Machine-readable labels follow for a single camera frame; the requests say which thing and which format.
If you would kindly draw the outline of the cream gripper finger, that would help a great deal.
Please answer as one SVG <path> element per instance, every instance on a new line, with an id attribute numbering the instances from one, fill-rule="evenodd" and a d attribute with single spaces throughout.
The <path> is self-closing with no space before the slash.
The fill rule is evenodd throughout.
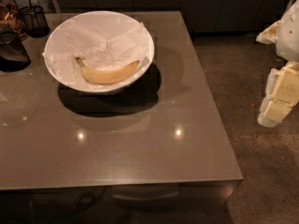
<path id="1" fill-rule="evenodd" d="M 275 21 L 256 37 L 256 41 L 265 45 L 276 44 L 278 40 L 278 26 L 280 21 Z"/>
<path id="2" fill-rule="evenodd" d="M 299 103 L 299 63 L 287 62 L 280 70 L 272 68 L 257 121 L 268 128 L 278 126 Z"/>

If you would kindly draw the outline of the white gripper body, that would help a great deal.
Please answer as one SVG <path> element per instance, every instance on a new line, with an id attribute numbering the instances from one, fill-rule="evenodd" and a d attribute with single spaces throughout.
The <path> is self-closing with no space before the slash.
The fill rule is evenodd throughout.
<path id="1" fill-rule="evenodd" d="M 287 61 L 299 61 L 299 0 L 293 3 L 279 22 L 276 52 Z"/>

